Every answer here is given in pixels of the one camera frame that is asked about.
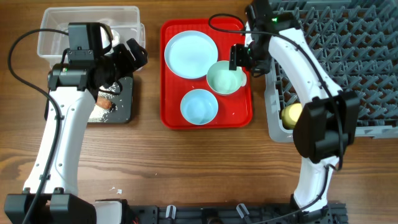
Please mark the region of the white plastic spoon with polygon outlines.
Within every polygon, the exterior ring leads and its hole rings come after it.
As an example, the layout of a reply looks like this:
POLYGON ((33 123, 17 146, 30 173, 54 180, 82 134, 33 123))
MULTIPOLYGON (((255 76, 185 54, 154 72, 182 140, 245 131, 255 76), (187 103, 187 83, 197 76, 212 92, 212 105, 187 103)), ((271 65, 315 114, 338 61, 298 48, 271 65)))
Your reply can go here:
POLYGON ((245 86, 248 81, 247 75, 243 72, 242 73, 242 83, 241 86, 245 86))

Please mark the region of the green bowl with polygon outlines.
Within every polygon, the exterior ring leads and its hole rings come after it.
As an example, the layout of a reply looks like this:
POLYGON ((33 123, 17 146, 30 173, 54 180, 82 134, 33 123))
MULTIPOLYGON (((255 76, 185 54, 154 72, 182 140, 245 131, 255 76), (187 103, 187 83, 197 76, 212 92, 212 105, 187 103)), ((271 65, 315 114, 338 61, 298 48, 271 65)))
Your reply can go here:
POLYGON ((229 61, 214 63, 206 74, 209 87, 219 95, 231 95, 238 91, 242 83, 243 69, 238 67, 236 71, 229 70, 229 61))

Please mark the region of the orange carrot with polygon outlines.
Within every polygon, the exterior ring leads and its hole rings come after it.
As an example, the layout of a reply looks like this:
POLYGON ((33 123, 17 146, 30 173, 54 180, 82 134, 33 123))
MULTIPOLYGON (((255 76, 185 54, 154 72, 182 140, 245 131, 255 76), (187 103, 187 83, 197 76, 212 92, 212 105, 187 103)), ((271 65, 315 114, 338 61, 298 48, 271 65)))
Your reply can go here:
POLYGON ((99 106, 104 110, 110 110, 113 106, 113 103, 110 100, 99 96, 96 100, 96 106, 99 106))

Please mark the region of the light blue plate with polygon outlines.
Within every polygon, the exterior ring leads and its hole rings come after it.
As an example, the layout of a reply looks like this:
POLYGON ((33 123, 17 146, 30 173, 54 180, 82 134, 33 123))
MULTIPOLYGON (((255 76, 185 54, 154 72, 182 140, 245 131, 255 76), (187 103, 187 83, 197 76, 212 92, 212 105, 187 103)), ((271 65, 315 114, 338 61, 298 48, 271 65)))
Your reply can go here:
POLYGON ((204 77, 218 61, 214 40, 196 30, 183 31, 173 36, 165 46, 164 60, 171 72, 184 79, 204 77))

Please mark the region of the white rice leftovers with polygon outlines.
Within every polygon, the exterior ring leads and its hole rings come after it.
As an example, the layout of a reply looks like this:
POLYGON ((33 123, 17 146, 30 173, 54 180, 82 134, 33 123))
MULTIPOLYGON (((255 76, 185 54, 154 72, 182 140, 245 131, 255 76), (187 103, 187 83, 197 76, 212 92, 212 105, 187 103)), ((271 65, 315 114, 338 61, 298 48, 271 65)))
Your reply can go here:
POLYGON ((89 123, 107 123, 111 121, 111 116, 118 112, 117 103, 122 102, 122 99, 119 98, 121 96, 122 87, 123 86, 120 81, 116 81, 107 88, 104 86, 100 87, 98 96, 110 100, 113 103, 113 106, 110 110, 104 110, 95 104, 88 120, 89 123))

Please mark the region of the yellow plastic cup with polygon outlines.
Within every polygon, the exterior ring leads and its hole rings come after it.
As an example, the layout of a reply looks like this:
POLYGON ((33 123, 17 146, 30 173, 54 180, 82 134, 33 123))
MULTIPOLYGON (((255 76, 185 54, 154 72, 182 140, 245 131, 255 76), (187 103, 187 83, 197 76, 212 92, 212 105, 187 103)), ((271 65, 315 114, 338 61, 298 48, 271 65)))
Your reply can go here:
POLYGON ((282 124, 286 129, 294 129, 297 121, 302 112, 302 105, 300 103, 294 103, 281 111, 282 124))

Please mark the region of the light blue bowl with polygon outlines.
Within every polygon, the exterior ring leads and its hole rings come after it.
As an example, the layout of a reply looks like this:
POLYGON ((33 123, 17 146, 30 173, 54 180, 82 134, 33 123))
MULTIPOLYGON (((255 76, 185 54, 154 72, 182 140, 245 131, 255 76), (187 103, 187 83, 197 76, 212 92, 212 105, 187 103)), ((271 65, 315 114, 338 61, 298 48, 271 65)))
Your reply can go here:
POLYGON ((180 102, 180 112, 190 124, 205 125, 218 114, 219 104, 210 91, 194 89, 186 93, 180 102))

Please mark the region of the white tissue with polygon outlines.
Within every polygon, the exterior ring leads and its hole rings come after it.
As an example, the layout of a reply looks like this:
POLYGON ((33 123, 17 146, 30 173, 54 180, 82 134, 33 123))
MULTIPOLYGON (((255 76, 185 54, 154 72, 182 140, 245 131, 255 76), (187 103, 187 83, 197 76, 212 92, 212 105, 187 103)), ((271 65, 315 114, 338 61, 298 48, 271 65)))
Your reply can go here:
POLYGON ((116 45, 120 44, 120 35, 117 31, 115 31, 114 29, 111 30, 111 33, 113 35, 113 39, 112 39, 112 46, 115 47, 116 45))

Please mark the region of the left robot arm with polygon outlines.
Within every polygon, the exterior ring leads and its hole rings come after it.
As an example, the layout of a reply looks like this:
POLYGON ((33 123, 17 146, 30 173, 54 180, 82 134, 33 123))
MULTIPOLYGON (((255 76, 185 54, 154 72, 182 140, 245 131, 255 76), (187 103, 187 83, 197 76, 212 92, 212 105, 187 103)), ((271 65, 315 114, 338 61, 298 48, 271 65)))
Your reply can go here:
POLYGON ((147 63, 135 39, 110 55, 92 49, 67 50, 68 63, 49 73, 49 110, 35 166, 20 194, 6 197, 12 223, 135 223, 125 199, 89 203, 78 197, 77 169, 83 137, 98 92, 147 63))

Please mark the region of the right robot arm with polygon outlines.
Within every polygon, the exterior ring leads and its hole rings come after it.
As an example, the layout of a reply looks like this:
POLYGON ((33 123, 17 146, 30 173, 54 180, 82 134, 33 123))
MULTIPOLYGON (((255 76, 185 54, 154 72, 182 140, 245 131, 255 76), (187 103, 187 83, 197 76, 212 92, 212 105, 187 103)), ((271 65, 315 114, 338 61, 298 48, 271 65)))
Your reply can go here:
POLYGON ((248 21, 240 34, 248 42, 231 47, 229 69, 265 74, 272 60, 282 67, 302 105, 293 130, 302 165, 292 201, 301 212, 321 210, 332 173, 342 168, 346 148, 354 142, 359 98, 330 78, 291 13, 275 14, 261 0, 250 3, 245 13, 248 21))

